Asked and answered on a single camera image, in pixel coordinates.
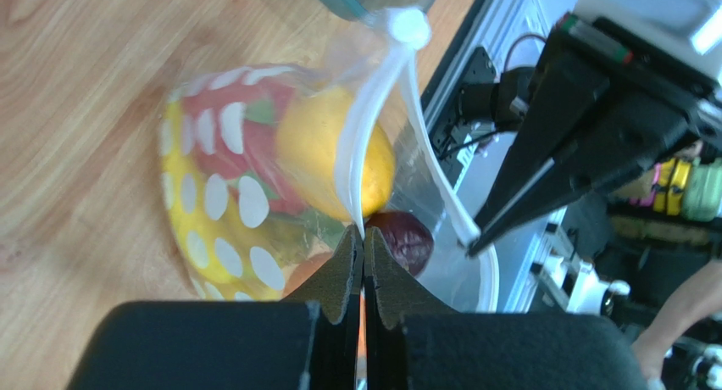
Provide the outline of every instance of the dark red fruit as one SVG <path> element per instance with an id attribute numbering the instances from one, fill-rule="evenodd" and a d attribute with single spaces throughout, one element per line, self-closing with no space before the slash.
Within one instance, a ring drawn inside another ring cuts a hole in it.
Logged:
<path id="1" fill-rule="evenodd" d="M 373 214 L 365 226 L 381 229 L 393 258 L 414 277 L 421 274 L 434 253 L 434 237 L 429 229 L 410 213 Z"/>

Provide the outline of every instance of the polka dot container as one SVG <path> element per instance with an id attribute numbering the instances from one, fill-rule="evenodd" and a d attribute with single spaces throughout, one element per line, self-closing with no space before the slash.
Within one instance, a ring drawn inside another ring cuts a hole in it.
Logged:
<path id="1" fill-rule="evenodd" d="M 298 75 L 292 65 L 242 67 L 198 77 L 168 98 L 164 203 L 201 298 L 282 298 L 298 265 L 340 240 L 344 225 L 309 208 L 275 167 L 275 125 Z"/>

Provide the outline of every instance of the person's hand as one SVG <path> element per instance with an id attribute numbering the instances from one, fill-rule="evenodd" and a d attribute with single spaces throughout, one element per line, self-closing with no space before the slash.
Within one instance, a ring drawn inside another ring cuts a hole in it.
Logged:
<path id="1" fill-rule="evenodd" d="M 668 349 L 660 342 L 645 331 L 632 344 L 632 351 L 639 361 L 641 373 L 648 381 L 662 376 L 662 366 Z"/>

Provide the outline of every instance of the yellow object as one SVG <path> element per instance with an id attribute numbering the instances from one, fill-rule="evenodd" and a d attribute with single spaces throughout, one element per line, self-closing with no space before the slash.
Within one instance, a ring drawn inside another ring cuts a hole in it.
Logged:
<path id="1" fill-rule="evenodd" d="M 671 159 L 662 164 L 658 191 L 654 196 L 654 211 L 677 216 L 682 211 L 682 196 L 689 181 L 692 164 L 683 159 Z"/>
<path id="2" fill-rule="evenodd" d="M 192 154 L 181 152 L 182 121 L 181 104 L 170 102 L 161 125 L 161 181 L 165 208 L 193 286 L 208 299 L 280 299 L 290 266 L 308 255 L 308 246 L 300 242 L 310 244 L 313 237 L 306 238 L 302 226 L 281 225 L 270 217 L 253 229 L 245 226 L 225 183 L 202 173 Z M 207 194 L 213 187 L 217 188 Z M 211 217 L 209 206 L 219 205 L 222 213 Z"/>
<path id="3" fill-rule="evenodd" d="M 340 221 L 351 220 L 336 197 L 334 164 L 338 137 L 353 103 L 349 91 L 335 87 L 294 101 L 276 133 L 279 166 L 298 195 Z M 386 133 L 376 125 L 364 160 L 364 216 L 383 209 L 392 195 L 396 158 Z"/>

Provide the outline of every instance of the person's arm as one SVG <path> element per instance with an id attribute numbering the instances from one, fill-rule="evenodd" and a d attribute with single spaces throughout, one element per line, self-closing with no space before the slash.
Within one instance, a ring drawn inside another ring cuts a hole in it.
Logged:
<path id="1" fill-rule="evenodd" d="M 692 325 L 722 310 L 722 261 L 711 261 L 667 299 L 632 345 L 647 379 L 659 378 L 667 350 Z"/>

